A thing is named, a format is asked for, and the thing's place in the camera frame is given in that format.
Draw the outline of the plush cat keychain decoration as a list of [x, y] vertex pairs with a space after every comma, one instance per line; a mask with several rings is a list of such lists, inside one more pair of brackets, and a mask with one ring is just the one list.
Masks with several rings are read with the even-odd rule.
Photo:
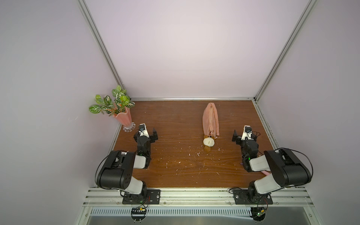
[[215, 140], [213, 136], [204, 136], [203, 139], [204, 151], [209, 153], [211, 148], [215, 145]]

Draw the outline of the pink corduroy pencil bag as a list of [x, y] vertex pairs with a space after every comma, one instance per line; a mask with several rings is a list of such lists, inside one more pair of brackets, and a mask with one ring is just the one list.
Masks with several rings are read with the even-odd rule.
[[202, 116], [203, 133], [206, 136], [219, 137], [218, 111], [214, 103], [209, 103]]

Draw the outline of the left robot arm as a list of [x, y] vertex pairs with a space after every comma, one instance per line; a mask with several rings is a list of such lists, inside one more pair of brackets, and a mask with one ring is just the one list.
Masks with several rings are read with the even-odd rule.
[[99, 164], [94, 177], [97, 187], [102, 189], [116, 189], [123, 191], [124, 197], [132, 201], [144, 200], [148, 197], [147, 186], [144, 181], [133, 177], [134, 169], [147, 169], [151, 162], [151, 144], [158, 140], [158, 134], [153, 129], [148, 133], [145, 124], [141, 124], [134, 134], [137, 150], [111, 151]]

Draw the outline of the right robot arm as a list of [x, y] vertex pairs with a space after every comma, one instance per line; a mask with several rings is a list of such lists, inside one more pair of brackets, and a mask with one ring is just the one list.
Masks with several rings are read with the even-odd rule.
[[270, 171], [262, 179], [250, 182], [246, 197], [251, 202], [286, 187], [308, 184], [313, 178], [313, 166], [308, 169], [295, 155], [296, 150], [278, 148], [258, 156], [257, 137], [252, 134], [250, 126], [244, 127], [242, 135], [234, 131], [232, 141], [241, 147], [242, 165], [247, 172]]

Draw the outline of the purple pink toy fork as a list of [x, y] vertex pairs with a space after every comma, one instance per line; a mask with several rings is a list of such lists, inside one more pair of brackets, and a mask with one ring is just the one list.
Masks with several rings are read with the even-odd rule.
[[263, 170], [263, 171], [261, 171], [265, 176], [268, 176], [268, 175], [270, 175], [271, 174], [271, 172], [268, 172], [268, 171], [265, 171], [265, 170]]

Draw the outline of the pink vase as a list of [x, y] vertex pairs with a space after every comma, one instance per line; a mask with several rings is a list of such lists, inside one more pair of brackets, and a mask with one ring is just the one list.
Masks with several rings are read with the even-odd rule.
[[132, 121], [129, 108], [125, 108], [125, 112], [114, 114], [113, 117], [122, 125], [125, 132], [131, 132], [135, 130], [136, 124]]

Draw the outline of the green artificial plant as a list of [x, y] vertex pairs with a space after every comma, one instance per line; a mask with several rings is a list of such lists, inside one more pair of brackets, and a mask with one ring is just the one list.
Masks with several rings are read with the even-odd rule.
[[120, 85], [112, 89], [112, 96], [96, 95], [94, 101], [96, 104], [91, 105], [89, 111], [93, 114], [101, 113], [108, 114], [109, 116], [125, 113], [126, 109], [135, 106], [135, 102], [131, 100], [127, 90]]

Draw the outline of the right circuit board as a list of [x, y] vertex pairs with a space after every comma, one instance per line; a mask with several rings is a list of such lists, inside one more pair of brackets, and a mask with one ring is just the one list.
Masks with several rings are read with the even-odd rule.
[[250, 212], [250, 217], [256, 222], [262, 222], [266, 217], [266, 209], [262, 207], [251, 207]]

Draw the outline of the circuit board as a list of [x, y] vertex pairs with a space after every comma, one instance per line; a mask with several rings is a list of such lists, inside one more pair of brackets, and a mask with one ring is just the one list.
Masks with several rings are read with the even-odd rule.
[[266, 209], [262, 207], [251, 207], [250, 212], [250, 217], [256, 222], [262, 222], [266, 217]]
[[147, 209], [145, 207], [132, 208], [130, 215], [134, 222], [142, 222], [146, 218]]

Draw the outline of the left circuit board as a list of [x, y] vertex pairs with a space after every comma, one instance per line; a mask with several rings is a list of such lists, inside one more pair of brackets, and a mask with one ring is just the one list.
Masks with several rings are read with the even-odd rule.
[[147, 209], [145, 207], [132, 208], [130, 215], [134, 222], [142, 222], [146, 218]]

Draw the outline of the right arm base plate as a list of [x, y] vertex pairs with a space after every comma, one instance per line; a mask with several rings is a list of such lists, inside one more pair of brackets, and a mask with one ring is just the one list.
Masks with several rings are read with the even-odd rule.
[[261, 195], [256, 191], [252, 191], [252, 193], [250, 193], [248, 190], [238, 188], [230, 190], [230, 192], [233, 195], [235, 204], [273, 204], [270, 194]]

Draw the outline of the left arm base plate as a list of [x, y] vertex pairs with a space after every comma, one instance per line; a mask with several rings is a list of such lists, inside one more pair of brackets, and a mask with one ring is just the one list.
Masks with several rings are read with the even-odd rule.
[[159, 204], [161, 197], [160, 189], [143, 190], [140, 194], [125, 193], [122, 204]]

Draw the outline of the aluminium front rail frame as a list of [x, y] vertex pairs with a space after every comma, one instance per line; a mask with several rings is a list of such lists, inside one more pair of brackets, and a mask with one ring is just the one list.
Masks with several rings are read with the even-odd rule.
[[253, 220], [250, 208], [298, 207], [312, 225], [323, 224], [315, 206], [303, 187], [285, 188], [270, 194], [273, 204], [235, 204], [231, 188], [160, 188], [159, 204], [122, 204], [123, 192], [90, 188], [75, 222], [85, 225], [91, 216], [130, 216], [132, 208], [145, 207], [151, 216], [224, 216]]

